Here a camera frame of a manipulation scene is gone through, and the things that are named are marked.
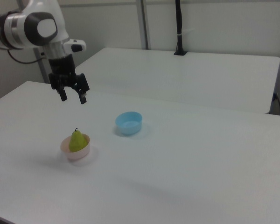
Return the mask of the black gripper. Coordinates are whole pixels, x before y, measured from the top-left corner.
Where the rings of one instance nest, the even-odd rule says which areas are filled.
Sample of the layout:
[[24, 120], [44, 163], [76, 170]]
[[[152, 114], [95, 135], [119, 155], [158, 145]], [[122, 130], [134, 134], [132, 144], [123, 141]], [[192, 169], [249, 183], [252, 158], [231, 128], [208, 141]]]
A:
[[73, 56], [68, 55], [59, 59], [49, 59], [52, 72], [49, 74], [49, 81], [53, 90], [57, 90], [62, 101], [67, 100], [64, 87], [71, 87], [79, 95], [80, 103], [87, 102], [87, 91], [90, 90], [86, 77], [83, 73], [76, 74], [76, 67]]

